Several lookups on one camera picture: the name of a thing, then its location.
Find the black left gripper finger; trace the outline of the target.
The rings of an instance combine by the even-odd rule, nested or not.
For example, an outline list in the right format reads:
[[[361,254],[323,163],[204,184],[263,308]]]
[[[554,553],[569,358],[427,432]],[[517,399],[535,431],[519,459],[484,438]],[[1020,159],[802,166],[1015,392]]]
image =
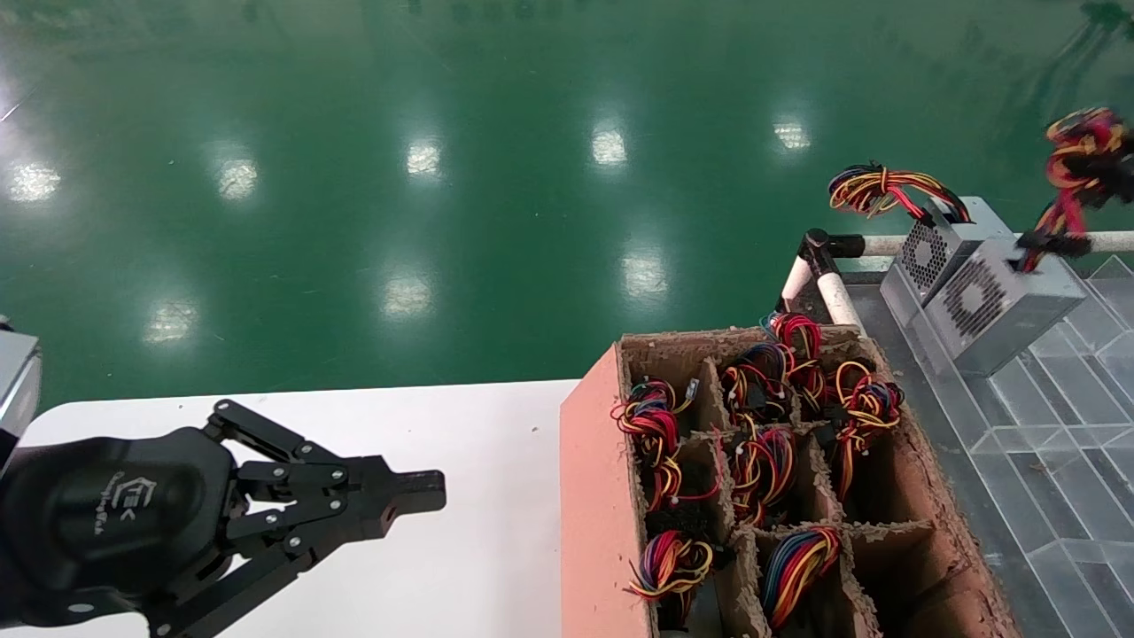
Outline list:
[[[235,441],[266,457],[243,463],[236,473],[239,488],[256,501],[284,503],[312,497],[359,497],[361,503],[446,503],[443,473],[397,473],[383,456],[341,457],[315,441],[225,399],[209,416],[206,436]]]

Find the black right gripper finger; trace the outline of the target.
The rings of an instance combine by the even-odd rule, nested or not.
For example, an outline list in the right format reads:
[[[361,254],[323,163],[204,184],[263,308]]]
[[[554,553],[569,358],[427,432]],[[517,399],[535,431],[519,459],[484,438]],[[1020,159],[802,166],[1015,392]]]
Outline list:
[[[1105,206],[1111,198],[1129,205],[1133,202],[1133,153],[1089,159],[1092,182],[1088,189],[1088,206]]]

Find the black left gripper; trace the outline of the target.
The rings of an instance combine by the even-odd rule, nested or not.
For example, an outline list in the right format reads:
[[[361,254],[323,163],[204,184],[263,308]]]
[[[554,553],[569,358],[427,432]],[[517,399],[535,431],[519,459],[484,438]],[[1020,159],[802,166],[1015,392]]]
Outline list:
[[[195,428],[17,448],[1,503],[3,626],[146,612],[152,637],[215,637],[340,546],[447,503],[442,492],[353,492],[226,525],[236,467]],[[220,579],[231,554],[245,561]]]

